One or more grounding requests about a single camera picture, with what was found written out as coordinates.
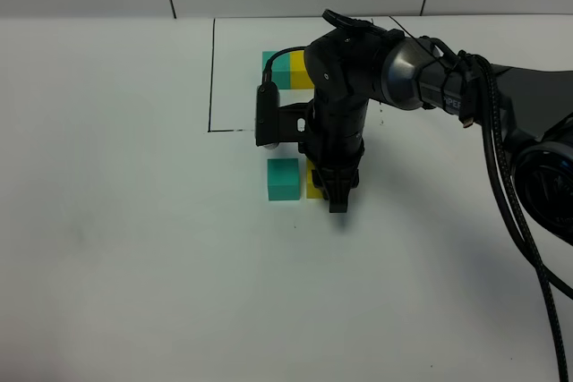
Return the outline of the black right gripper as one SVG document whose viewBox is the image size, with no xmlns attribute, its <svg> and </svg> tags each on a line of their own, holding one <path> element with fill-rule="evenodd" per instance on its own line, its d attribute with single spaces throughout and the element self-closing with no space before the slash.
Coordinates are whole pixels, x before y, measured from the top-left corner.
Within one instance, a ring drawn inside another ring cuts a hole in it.
<svg viewBox="0 0 573 382">
<path fill-rule="evenodd" d="M 334 98 L 324 90 L 309 102 L 278 108 L 279 140 L 296 142 L 316 165 L 331 214 L 347 212 L 349 193 L 358 186 L 367 108 L 366 98 Z"/>
</svg>

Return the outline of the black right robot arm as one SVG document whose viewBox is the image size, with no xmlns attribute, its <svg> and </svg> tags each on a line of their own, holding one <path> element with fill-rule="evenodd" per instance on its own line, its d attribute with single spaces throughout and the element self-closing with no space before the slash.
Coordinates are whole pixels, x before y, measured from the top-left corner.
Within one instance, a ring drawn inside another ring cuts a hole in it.
<svg viewBox="0 0 573 382">
<path fill-rule="evenodd" d="M 344 213 L 358 184 L 371 101 L 401 110 L 439 108 L 465 126 L 492 115 L 523 208 L 564 241 L 572 238 L 572 74 L 506 65 L 481 67 L 437 38 L 408 37 L 325 11 L 332 31 L 304 48 L 314 86 L 307 103 L 282 106 L 272 71 L 257 90 L 255 140 L 294 142 L 315 165 L 315 186 Z"/>
</svg>

